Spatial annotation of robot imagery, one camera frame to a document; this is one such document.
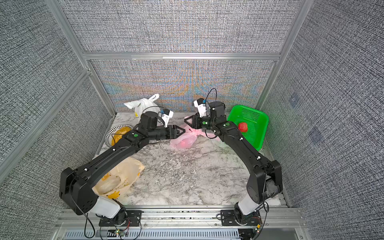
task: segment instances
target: marble table surface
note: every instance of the marble table surface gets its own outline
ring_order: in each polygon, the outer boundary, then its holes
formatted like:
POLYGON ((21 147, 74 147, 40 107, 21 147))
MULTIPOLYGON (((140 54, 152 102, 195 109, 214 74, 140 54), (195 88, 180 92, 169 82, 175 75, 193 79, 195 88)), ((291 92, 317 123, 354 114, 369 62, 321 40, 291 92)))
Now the marble table surface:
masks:
MULTIPOLYGON (((181 125, 185 116, 174 113, 169 124, 181 125)), ((111 127, 136 125, 134 113, 118 113, 111 127)), ((130 190, 118 200, 123 205, 233 205, 247 193, 248 170, 235 152, 216 139, 198 136, 190 149, 172 148, 162 140, 131 157, 145 169, 130 190)), ((100 153, 107 150, 104 144, 100 153)), ((264 147, 260 150, 270 157, 264 147)), ((270 205, 280 205, 276 196, 270 205)))

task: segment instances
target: vent grille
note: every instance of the vent grille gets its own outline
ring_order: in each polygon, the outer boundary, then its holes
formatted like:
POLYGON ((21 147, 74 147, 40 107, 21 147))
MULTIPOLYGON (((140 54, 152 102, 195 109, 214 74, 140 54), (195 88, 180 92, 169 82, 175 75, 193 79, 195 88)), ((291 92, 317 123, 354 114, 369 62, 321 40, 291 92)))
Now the vent grille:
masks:
MULTIPOLYGON (((123 239, 134 239, 139 234, 140 229, 130 229, 123 239)), ((87 236, 92 236, 93 231, 87 231, 87 236)), ((101 230, 101 236, 108 239, 120 239, 115 234, 101 230)), ((236 239, 239 238, 237 229, 142 229, 140 239, 236 239)), ((87 239, 83 230, 68 230, 64 235, 64 240, 87 239)), ((99 231, 95 239, 100 239, 99 231)))

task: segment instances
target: green plastic basket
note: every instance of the green plastic basket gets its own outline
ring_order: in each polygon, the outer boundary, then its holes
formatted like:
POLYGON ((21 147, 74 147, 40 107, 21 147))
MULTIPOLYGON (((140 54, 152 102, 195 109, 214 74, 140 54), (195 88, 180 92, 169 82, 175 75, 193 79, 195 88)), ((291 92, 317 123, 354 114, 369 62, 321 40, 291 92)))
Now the green plastic basket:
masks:
POLYGON ((228 121, 234 122, 237 126, 241 122, 246 122, 248 131, 242 132, 243 136, 257 151, 262 148, 269 123, 268 115, 253 108, 236 105, 232 108, 228 121))

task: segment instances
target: pink plastic bag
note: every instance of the pink plastic bag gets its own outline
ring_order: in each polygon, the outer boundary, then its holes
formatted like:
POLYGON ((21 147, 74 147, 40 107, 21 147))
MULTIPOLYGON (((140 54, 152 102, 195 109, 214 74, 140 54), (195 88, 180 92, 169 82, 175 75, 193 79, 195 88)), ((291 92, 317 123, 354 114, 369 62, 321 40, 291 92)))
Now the pink plastic bag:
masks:
MULTIPOLYGON (((201 129, 194 129, 188 126, 186 123, 182 124, 180 127, 185 129, 185 133, 183 133, 180 137, 176 139, 172 139, 170 141, 171 147, 176 149, 187 149, 192 147, 192 144, 196 141, 198 135, 202 135, 205 137, 205 132, 201 129)), ((215 137, 213 133, 207 133, 208 137, 215 137)))

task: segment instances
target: metal base platform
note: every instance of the metal base platform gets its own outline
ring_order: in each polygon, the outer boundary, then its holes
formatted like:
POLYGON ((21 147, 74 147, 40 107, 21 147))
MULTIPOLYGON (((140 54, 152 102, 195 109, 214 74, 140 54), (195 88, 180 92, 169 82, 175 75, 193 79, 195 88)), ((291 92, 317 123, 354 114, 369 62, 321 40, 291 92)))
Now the metal base platform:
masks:
MULTIPOLYGON (((231 210, 230 205, 175 205, 175 206, 126 206, 127 210, 141 210, 142 231, 140 239, 241 239, 239 229, 251 226, 222 226, 216 215, 221 210, 231 210)), ((260 210, 260 216, 264 221, 265 212, 260 210)), ((100 220, 94 214, 88 217, 96 228, 93 239, 100 238, 98 222, 100 220)), ((64 209, 51 236, 52 240, 82 240, 84 236, 84 216, 76 215, 71 209, 64 209)), ((264 229, 290 229, 295 231, 299 240, 310 240, 305 221, 301 217, 298 208, 270 208, 264 229)), ((103 239, 120 239, 108 230, 112 227, 102 227, 103 239)), ((140 227, 130 227, 127 236, 123 239, 134 239, 140 232, 140 227)), ((87 236, 91 236, 93 230, 87 225, 87 236)))

